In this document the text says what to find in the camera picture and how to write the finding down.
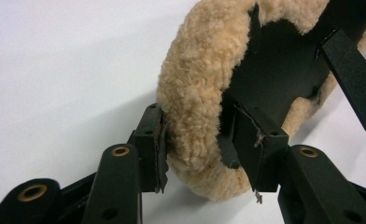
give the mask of white surface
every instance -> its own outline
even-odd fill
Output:
[[[0,202],[27,180],[65,187],[94,172],[155,101],[162,60],[196,1],[0,1]],[[337,89],[294,139],[366,187],[366,132]],[[282,223],[276,194],[226,203],[172,174],[144,194],[145,223]]]

